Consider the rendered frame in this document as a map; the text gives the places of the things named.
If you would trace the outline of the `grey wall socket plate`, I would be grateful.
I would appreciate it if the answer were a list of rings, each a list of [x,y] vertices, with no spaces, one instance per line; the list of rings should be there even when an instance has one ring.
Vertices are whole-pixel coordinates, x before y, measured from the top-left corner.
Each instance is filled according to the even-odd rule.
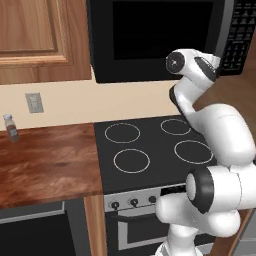
[[[25,97],[30,113],[44,112],[41,95],[39,93],[26,93]]]

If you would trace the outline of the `black hob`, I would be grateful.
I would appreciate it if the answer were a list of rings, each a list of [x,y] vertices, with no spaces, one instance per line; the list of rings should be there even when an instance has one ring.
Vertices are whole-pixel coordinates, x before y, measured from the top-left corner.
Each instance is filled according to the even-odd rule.
[[[98,122],[94,130],[105,194],[180,184],[189,171],[217,164],[181,115]]]

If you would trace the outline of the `steel oven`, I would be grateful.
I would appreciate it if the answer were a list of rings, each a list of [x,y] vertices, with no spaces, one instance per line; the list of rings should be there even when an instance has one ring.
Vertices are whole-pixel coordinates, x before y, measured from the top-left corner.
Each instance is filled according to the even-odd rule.
[[[181,183],[105,195],[107,256],[153,256],[169,229],[155,215],[156,200],[184,191]]]

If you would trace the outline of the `small brown spice shaker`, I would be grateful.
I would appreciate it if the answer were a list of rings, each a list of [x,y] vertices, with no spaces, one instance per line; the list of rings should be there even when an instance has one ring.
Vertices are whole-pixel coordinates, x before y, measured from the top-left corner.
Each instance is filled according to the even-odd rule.
[[[16,124],[13,121],[12,115],[11,114],[4,114],[3,119],[5,122],[5,127],[8,133],[8,137],[11,142],[16,142],[19,140],[19,135],[18,131],[16,128]]]

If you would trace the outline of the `black oven door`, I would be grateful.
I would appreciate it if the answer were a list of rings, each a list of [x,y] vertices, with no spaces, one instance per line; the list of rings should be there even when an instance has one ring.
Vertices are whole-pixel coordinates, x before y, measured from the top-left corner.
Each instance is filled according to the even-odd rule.
[[[118,222],[111,216],[155,213],[154,206],[119,210],[105,214],[108,256],[152,256],[165,240],[169,225],[158,218],[138,222]]]

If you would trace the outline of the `black dishwasher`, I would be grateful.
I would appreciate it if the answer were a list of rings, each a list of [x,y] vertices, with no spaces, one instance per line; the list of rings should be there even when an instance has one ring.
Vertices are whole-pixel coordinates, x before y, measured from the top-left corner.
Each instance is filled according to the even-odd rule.
[[[91,256],[83,200],[64,202],[64,214],[0,224],[0,256]]]

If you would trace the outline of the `wooden cupboard door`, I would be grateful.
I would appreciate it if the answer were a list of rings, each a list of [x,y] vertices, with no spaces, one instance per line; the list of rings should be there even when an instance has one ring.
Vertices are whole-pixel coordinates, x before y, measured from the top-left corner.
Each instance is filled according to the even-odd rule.
[[[0,85],[90,78],[85,0],[0,0]]]

